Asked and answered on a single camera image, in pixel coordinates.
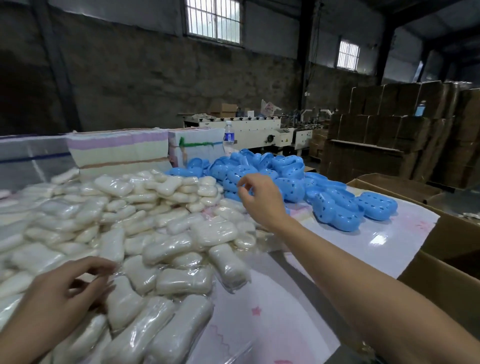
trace pile of white packages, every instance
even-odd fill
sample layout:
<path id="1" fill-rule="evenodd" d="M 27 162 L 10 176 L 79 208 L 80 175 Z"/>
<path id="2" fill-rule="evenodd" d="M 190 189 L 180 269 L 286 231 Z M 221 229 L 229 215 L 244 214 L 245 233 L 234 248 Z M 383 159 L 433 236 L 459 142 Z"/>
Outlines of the pile of white packages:
<path id="1" fill-rule="evenodd" d="M 100 256 L 119 264 L 107 314 L 90 313 L 42 363 L 183 363 L 213 313 L 214 281 L 231 293 L 246 284 L 236 250 L 266 233 L 213 177 L 77 178 L 72 169 L 0 202 L 13 221 L 0 227 L 0 329 L 36 275 Z"/>

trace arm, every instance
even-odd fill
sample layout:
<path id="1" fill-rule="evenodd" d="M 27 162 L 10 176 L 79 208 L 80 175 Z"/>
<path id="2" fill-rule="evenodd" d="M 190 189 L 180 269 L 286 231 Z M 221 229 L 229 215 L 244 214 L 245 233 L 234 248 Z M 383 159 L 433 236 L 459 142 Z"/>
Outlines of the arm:
<path id="1" fill-rule="evenodd" d="M 108 277 L 115 267 L 114 262 L 89 256 L 37 276 L 0 332 L 1 362 L 30 364 L 52 350 L 109 289 Z M 97 278 L 89 284 L 76 279 L 84 273 Z M 72 294 L 70 288 L 80 292 Z"/>
<path id="2" fill-rule="evenodd" d="M 239 186 L 250 215 L 285 241 L 337 311 L 389 363 L 480 363 L 480 342 L 432 302 L 288 216 L 269 177 L 249 174 Z"/>

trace ceiling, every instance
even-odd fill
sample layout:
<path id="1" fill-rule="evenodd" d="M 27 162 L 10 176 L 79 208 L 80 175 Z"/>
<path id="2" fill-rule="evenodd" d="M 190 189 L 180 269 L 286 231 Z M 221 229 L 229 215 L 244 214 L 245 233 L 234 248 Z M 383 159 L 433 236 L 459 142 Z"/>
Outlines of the ceiling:
<path id="1" fill-rule="evenodd" d="M 462 64 L 480 60 L 480 0 L 363 0 L 387 18 L 430 13 L 404 27 L 432 47 Z"/>

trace plastic bottle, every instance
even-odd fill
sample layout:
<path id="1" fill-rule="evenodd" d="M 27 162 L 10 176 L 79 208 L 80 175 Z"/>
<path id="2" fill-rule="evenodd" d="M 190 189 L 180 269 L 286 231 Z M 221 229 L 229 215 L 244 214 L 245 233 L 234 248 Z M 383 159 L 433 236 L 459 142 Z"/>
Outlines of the plastic bottle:
<path id="1" fill-rule="evenodd" d="M 235 131 L 233 130 L 232 121 L 227 120 L 225 125 L 225 136 L 223 137 L 223 145 L 233 148 L 235 144 Z"/>
<path id="2" fill-rule="evenodd" d="M 423 100 L 421 103 L 419 103 L 419 105 L 417 106 L 417 110 L 415 111 L 415 116 L 423 116 L 426 108 L 426 102 L 426 100 Z"/>

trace window frame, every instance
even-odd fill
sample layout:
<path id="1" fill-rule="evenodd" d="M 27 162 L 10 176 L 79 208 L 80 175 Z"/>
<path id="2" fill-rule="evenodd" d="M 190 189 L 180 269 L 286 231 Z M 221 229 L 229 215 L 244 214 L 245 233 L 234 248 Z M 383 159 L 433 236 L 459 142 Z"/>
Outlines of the window frame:
<path id="1" fill-rule="evenodd" d="M 356 46 L 356 47 L 358 48 L 357 55 L 343 52 L 343 51 L 342 51 L 342 45 L 343 45 L 343 44 L 347 44 L 347 45 L 349 45 L 349 46 L 350 46 L 350 45 Z M 355 58 L 355 68 L 354 68 L 354 69 L 349 68 L 349 67 L 343 67 L 343 66 L 340 66 L 340 65 L 339 65 L 340 58 L 341 58 L 340 56 L 341 56 L 342 54 L 345 55 L 346 58 L 347 58 L 347 57 L 354 57 L 354 58 Z M 353 42 L 350 42 L 350 41 L 347 40 L 347 39 L 341 39 L 340 42 L 339 42 L 339 45 L 338 45 L 337 60 L 336 60 L 335 67 L 336 67 L 336 68 L 339 68 L 339 69 L 342 69 L 342 70 L 357 72 L 357 68 L 358 68 L 358 65 L 359 65 L 359 59 L 360 59 L 360 46 L 359 46 L 358 44 L 355 44 L 355 43 L 353 43 Z"/>
<path id="2" fill-rule="evenodd" d="M 239 23 L 239 26 L 240 26 L 239 43 L 218 38 L 218 33 L 217 33 L 217 37 L 214 38 L 214 37 L 204 36 L 204 35 L 201 35 L 201 34 L 196 34 L 196 33 L 190 32 L 189 8 L 197 9 L 198 11 L 202 11 L 202 12 L 205 12 L 205 11 L 200 10 L 198 8 L 195 8 L 195 7 L 192 7 L 192 6 L 189 6 L 188 5 L 188 0 L 180 0 L 180 1 L 183 4 L 183 6 L 182 6 L 182 8 L 183 8 L 182 23 L 184 25 L 185 36 L 198 38 L 198 39 L 205 40 L 205 41 L 208 41 L 208 42 L 212 42 L 212 43 L 215 43 L 215 44 L 223 44 L 223 45 L 227 45 L 227 46 L 234 46 L 234 47 L 243 48 L 243 40 L 244 40 L 244 26 L 243 25 L 244 25 L 244 22 L 245 22 L 244 0 L 234 0 L 239 4 L 239 7 L 240 7 L 240 20 L 237 21 L 237 20 L 229 19 L 233 22 Z M 215 27 L 217 27 L 218 17 L 221 17 L 221 18 L 224 18 L 224 19 L 225 19 L 225 17 L 223 17 L 221 15 L 217 15 L 217 13 L 216 13 L 216 2 L 220 1 L 220 0 L 212 0 L 212 1 L 215 4 L 215 13 L 212 13 L 212 14 L 215 16 Z"/>

